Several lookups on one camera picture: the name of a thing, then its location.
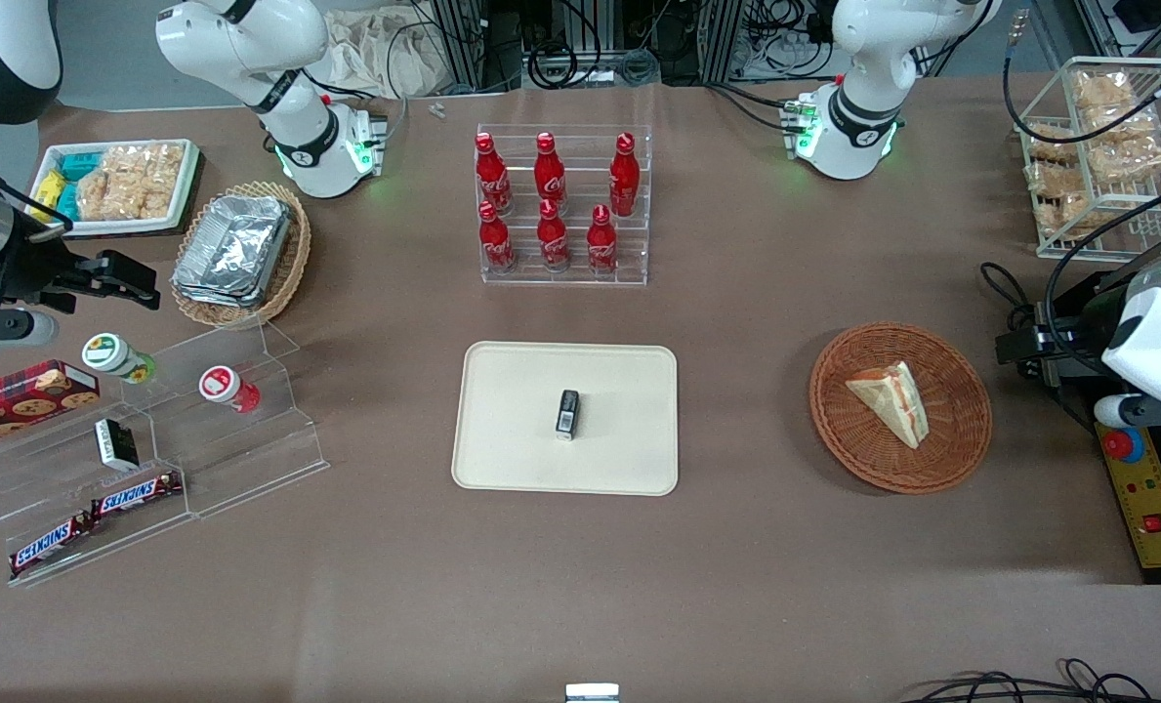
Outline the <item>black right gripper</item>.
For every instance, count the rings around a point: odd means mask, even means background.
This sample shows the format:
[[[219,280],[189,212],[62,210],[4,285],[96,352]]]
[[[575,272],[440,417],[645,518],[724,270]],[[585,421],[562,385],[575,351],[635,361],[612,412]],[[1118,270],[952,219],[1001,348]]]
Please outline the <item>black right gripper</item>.
[[[14,223],[1,254],[0,303],[26,303],[71,314],[75,295],[129,300],[147,310],[160,309],[154,287],[156,270],[121,252],[98,254],[100,280],[86,268],[88,258],[72,254],[62,235],[63,226],[41,223]]]

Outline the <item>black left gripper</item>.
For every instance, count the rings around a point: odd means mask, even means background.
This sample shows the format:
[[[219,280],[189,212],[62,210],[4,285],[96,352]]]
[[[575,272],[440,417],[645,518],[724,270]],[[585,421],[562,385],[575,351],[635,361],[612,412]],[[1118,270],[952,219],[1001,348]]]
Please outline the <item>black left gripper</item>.
[[[1012,329],[995,339],[1001,365],[1029,365],[1029,378],[1050,389],[1088,392],[1124,391],[1126,382],[1101,356],[1115,338],[1125,304],[1124,289],[1084,298],[1067,293],[1065,306],[1050,316],[1048,303],[1032,306],[1032,328]]]

